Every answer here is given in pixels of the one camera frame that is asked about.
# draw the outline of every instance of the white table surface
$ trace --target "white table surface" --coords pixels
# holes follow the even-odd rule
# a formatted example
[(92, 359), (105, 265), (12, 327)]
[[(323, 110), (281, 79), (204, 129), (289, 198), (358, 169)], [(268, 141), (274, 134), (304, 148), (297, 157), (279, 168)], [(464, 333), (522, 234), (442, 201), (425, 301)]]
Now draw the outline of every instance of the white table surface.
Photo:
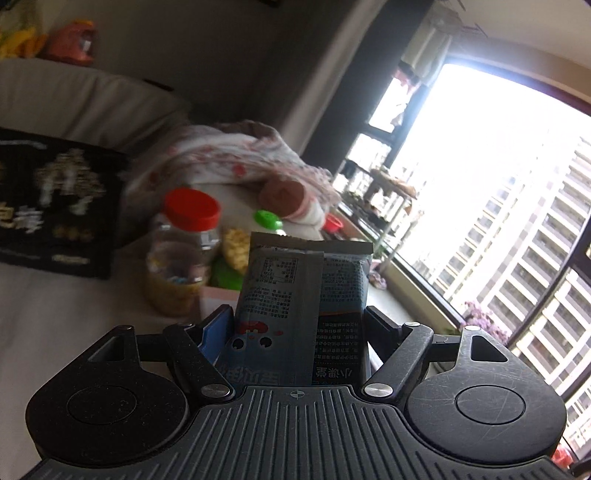
[[(250, 223), (256, 195), (237, 186), (207, 185), (222, 204), (222, 223)], [(288, 235), (322, 239), (316, 228), (286, 223)], [(143, 295), (144, 261), (117, 252), (108, 281), (0, 264), (0, 479), (16, 480), (40, 460), (25, 425), (31, 396), (116, 325), (160, 333), (177, 322)]]

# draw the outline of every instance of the pillow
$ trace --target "pillow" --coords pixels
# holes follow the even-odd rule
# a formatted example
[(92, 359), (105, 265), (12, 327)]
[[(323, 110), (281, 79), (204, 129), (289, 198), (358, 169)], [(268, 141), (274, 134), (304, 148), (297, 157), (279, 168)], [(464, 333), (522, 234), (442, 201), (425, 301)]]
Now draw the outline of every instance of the pillow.
[(0, 127), (140, 153), (190, 104), (140, 80), (41, 59), (0, 62)]

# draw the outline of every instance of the green bottle cap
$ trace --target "green bottle cap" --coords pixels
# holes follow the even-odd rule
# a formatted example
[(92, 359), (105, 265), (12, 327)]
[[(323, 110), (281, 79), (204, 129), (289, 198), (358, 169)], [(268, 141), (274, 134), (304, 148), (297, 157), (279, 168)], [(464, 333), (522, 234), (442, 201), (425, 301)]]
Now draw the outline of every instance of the green bottle cap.
[(255, 212), (255, 221), (268, 230), (280, 230), (283, 228), (281, 219), (272, 212), (267, 210), (257, 210)]

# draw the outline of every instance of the yellow object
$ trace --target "yellow object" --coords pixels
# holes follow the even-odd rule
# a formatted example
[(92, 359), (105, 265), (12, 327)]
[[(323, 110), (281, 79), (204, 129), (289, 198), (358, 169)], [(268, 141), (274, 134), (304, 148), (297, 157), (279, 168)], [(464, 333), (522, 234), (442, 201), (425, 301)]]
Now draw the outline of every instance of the yellow object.
[(5, 58), (14, 58), (19, 56), (19, 48), (27, 40), (34, 38), (37, 29), (35, 27), (26, 28), (24, 30), (18, 30), (12, 35), (9, 35), (7, 39), (0, 45), (0, 60)]
[(31, 59), (36, 57), (45, 46), (49, 35), (35, 36), (35, 27), (19, 30), (9, 35), (0, 44), (0, 60), (15, 59), (18, 57)]
[(239, 228), (227, 230), (222, 239), (222, 253), (226, 263), (238, 273), (244, 275), (248, 268), (248, 251), (251, 236)]
[(146, 295), (160, 313), (169, 317), (186, 317), (199, 295), (199, 288), (206, 285), (207, 280), (204, 278), (201, 282), (176, 284), (157, 273), (148, 272)]

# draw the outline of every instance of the ceiling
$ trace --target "ceiling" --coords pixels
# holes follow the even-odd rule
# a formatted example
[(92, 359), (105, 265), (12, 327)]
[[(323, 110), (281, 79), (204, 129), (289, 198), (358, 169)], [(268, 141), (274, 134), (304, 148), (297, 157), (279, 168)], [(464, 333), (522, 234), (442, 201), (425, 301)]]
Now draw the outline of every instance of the ceiling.
[(586, 0), (439, 1), (460, 15), (465, 34), (525, 44), (591, 69), (591, 6)]

